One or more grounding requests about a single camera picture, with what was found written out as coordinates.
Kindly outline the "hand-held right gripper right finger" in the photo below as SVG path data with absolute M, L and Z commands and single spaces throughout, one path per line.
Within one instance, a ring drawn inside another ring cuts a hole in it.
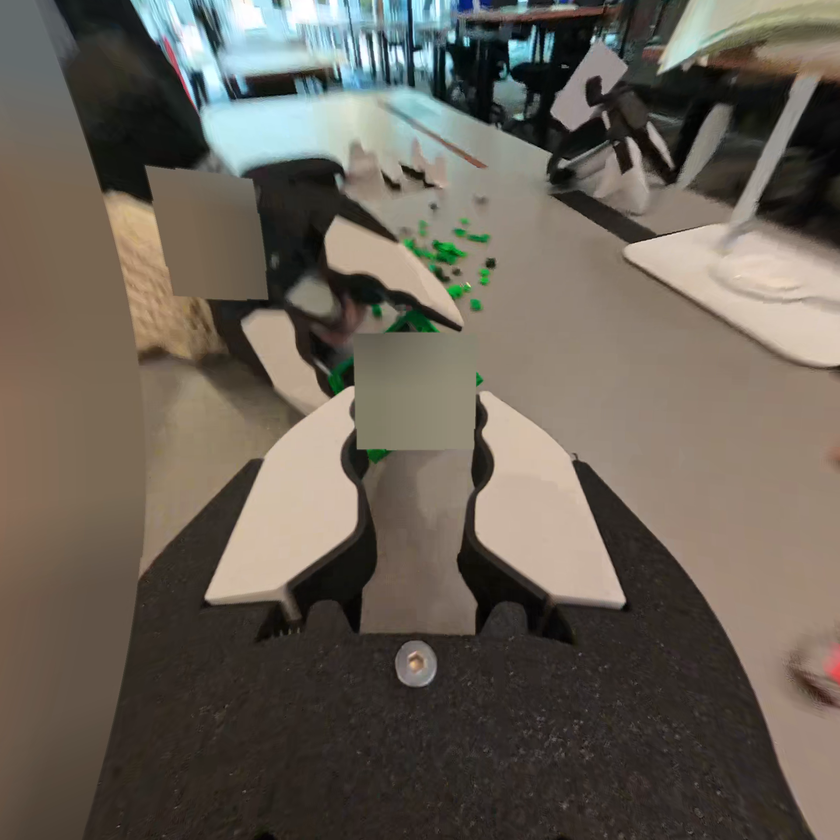
M 571 606 L 626 609 L 574 457 L 490 392 L 476 397 L 470 469 L 457 566 L 476 625 L 503 603 L 520 606 L 527 625 L 568 625 Z

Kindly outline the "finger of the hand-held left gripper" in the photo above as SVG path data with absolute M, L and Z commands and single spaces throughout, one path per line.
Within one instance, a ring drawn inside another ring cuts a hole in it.
M 412 309 L 455 331 L 465 326 L 445 286 L 399 241 L 336 216 L 324 236 L 324 258 L 337 288 L 360 301 Z
M 317 360 L 309 331 L 289 314 L 256 309 L 242 319 L 241 327 L 275 392 L 301 415 L 332 399 L 328 367 Z

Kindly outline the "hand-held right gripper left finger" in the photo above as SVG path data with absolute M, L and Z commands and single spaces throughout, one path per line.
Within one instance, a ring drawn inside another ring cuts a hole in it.
M 280 623 L 303 623 L 318 602 L 361 624 L 375 572 L 375 525 L 356 444 L 354 388 L 304 417 L 264 457 L 204 601 L 272 604 Z

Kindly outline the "green lego plate build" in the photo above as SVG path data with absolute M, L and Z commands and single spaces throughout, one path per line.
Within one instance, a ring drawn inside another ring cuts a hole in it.
M 329 385 L 335 395 L 354 390 L 357 446 L 374 465 L 397 452 L 467 450 L 483 383 L 478 360 L 474 335 L 409 311 L 383 331 L 358 333 Z

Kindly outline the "scattered green lego pieces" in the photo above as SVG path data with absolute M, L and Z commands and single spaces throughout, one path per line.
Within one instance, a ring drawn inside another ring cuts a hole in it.
M 466 217 L 456 219 L 453 227 L 421 218 L 414 226 L 400 226 L 396 235 L 434 279 L 433 289 L 444 291 L 455 303 L 466 301 L 473 312 L 483 308 L 480 294 L 497 271 L 490 232 Z

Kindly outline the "open lego instruction booklet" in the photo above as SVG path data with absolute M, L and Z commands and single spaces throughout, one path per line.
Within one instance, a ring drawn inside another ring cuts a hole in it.
M 838 1 L 691 1 L 658 59 L 658 74 L 731 49 L 836 38 L 838 30 Z

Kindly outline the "white jagged plastic piece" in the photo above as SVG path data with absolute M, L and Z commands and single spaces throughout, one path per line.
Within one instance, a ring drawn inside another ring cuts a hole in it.
M 366 150 L 362 142 L 352 140 L 344 180 L 352 186 L 384 186 L 401 191 L 405 177 L 401 163 L 393 154 Z
M 412 141 L 407 168 L 426 188 L 442 191 L 448 188 L 446 160 L 442 155 L 429 159 L 418 138 Z

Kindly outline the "background table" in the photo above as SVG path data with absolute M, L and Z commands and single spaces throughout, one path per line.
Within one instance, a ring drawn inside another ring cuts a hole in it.
M 341 81 L 343 54 L 293 45 L 283 49 L 227 50 L 219 54 L 222 79 L 234 99 L 295 95 L 297 81 L 316 79 L 323 86 Z

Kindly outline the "black strip mat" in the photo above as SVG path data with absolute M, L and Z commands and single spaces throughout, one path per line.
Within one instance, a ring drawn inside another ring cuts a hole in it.
M 584 192 L 577 190 L 560 192 L 554 195 L 554 198 L 614 235 L 626 245 L 648 241 L 658 236 L 649 227 L 638 223 L 630 216 L 624 215 Z

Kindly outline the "spare hand-held gripper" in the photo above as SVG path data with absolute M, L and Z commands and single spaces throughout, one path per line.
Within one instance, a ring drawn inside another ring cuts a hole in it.
M 550 117 L 566 130 L 551 153 L 546 178 L 553 187 L 591 179 L 593 197 L 616 198 L 632 215 L 652 201 L 648 175 L 676 179 L 667 143 L 649 110 L 623 78 L 627 65 L 601 41 L 555 94 Z

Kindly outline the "white booklet stand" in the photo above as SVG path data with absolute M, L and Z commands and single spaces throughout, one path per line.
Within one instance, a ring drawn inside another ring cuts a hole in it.
M 820 81 L 792 83 L 727 225 L 687 229 L 627 245 L 625 260 L 768 350 L 800 366 L 839 365 L 838 262 L 753 230 L 760 198 Z

